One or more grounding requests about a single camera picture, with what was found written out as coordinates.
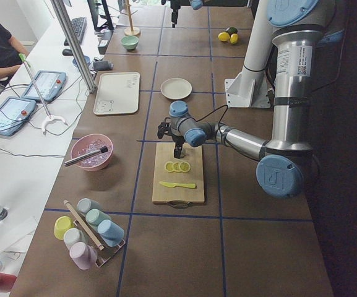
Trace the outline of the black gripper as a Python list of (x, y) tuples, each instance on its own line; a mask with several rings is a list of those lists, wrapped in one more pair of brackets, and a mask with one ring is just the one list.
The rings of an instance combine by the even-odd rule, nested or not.
[(185, 139), (183, 136), (177, 136), (173, 133), (171, 133), (171, 137), (173, 142), (175, 143), (174, 145), (174, 157), (175, 158), (180, 158), (184, 157), (186, 155), (186, 150), (183, 148), (183, 143), (185, 143)]

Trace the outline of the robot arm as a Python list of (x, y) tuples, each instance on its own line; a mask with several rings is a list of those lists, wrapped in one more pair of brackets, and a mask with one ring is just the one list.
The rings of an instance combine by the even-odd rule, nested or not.
[(233, 125), (196, 120), (182, 101), (170, 106), (168, 134), (180, 157), (184, 144), (213, 140), (255, 163), (256, 183), (237, 176), (232, 164), (225, 189), (232, 197), (314, 200), (320, 163), (308, 134), (317, 55), (331, 41), (340, 1), (258, 1), (241, 72), (225, 80), (226, 114)]

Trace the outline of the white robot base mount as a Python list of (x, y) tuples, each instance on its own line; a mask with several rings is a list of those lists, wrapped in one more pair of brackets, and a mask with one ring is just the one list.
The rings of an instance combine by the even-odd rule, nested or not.
[(226, 104), (232, 108), (269, 108), (265, 68), (272, 50), (273, 28), (267, 18), (268, 0), (258, 3), (243, 68), (225, 80)]

